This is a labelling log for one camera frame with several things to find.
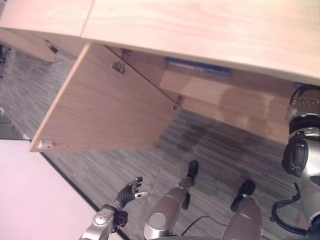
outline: hinge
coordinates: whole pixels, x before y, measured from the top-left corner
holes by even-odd
[[[176,104],[173,105],[172,107],[174,110],[177,110],[178,106],[181,107],[182,99],[183,99],[182,96],[178,96],[178,99],[176,100]]]
[[[121,48],[121,60],[120,61],[114,61],[112,68],[116,70],[117,72],[124,75],[126,73],[125,70],[125,59],[128,58],[131,54],[131,50]]]

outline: white wall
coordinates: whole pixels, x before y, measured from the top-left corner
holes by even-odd
[[[0,239],[78,240],[95,211],[29,144],[0,140]]]

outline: open cabinet door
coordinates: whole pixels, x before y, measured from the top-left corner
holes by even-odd
[[[80,151],[152,145],[180,111],[105,46],[86,44],[35,134],[30,150]],[[53,147],[39,149],[41,141]]]

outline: wooden board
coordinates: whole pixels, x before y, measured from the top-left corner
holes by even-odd
[[[288,143],[289,127],[284,120],[282,122],[270,121],[191,97],[183,98],[182,108],[281,144]]]
[[[243,115],[285,124],[291,81],[234,70],[231,77],[168,66],[160,87]]]
[[[150,146],[179,112],[174,103],[106,47],[85,45],[31,143],[54,141],[51,151]]]
[[[320,85],[319,0],[96,0],[82,37]]]
[[[122,57],[122,51],[120,48],[110,46],[109,48],[119,57]],[[141,51],[131,51],[130,55],[124,60],[142,76],[148,79],[148,81],[159,87],[167,66],[165,57]],[[162,89],[162,91],[176,103],[178,102],[179,94],[165,89]]]
[[[46,47],[44,41],[26,31],[21,31],[21,35],[17,35],[15,32],[0,28],[0,43],[45,62],[54,62],[56,59],[56,54]]]
[[[80,36],[94,0],[9,0],[0,27]]]
[[[4,0],[0,0],[0,17],[1,17],[2,11],[5,8],[5,5],[6,5],[6,2]]]

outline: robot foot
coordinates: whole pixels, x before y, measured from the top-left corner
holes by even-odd
[[[192,160],[189,163],[189,169],[188,169],[188,174],[187,176],[189,178],[191,178],[191,186],[193,186],[195,184],[195,178],[198,174],[198,170],[199,170],[199,163],[196,160]]]
[[[240,202],[242,201],[243,194],[252,195],[255,191],[256,184],[252,180],[246,180],[240,187],[238,195],[233,200],[230,208],[231,211],[236,213],[238,211],[238,208],[240,206]]]

